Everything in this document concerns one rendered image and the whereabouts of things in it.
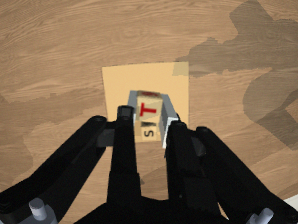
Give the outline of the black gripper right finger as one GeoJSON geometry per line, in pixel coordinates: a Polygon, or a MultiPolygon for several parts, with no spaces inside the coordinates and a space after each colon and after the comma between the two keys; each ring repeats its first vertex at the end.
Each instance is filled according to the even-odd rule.
{"type": "Polygon", "coordinates": [[[168,199],[182,197],[185,224],[228,224],[219,205],[234,224],[298,223],[298,211],[270,192],[211,129],[188,129],[169,95],[161,95],[168,199]]]}

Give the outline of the beige block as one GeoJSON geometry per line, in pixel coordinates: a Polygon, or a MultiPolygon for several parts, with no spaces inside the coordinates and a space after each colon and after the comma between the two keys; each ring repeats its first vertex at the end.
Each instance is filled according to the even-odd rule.
{"type": "Polygon", "coordinates": [[[162,103],[160,92],[138,90],[135,121],[159,123],[162,103]]]}
{"type": "Polygon", "coordinates": [[[156,123],[141,121],[141,139],[142,140],[157,139],[156,123]]]}

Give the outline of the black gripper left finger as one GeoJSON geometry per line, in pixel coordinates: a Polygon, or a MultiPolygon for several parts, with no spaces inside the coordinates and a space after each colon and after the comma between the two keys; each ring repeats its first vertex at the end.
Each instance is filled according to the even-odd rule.
{"type": "Polygon", "coordinates": [[[30,177],[2,191],[2,224],[58,224],[111,146],[104,224],[146,224],[136,163],[136,103],[137,91],[130,90],[129,106],[117,107],[115,121],[91,117],[30,177]]]}

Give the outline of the tan square mat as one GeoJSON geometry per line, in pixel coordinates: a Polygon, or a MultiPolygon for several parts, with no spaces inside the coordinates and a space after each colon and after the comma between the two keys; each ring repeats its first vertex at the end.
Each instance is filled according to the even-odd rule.
{"type": "MultiPolygon", "coordinates": [[[[127,105],[130,90],[168,94],[182,122],[188,127],[188,61],[126,64],[102,67],[108,119],[117,119],[117,107],[127,105]]],[[[159,125],[156,140],[142,140],[141,121],[135,121],[135,142],[161,141],[159,125]]]]}

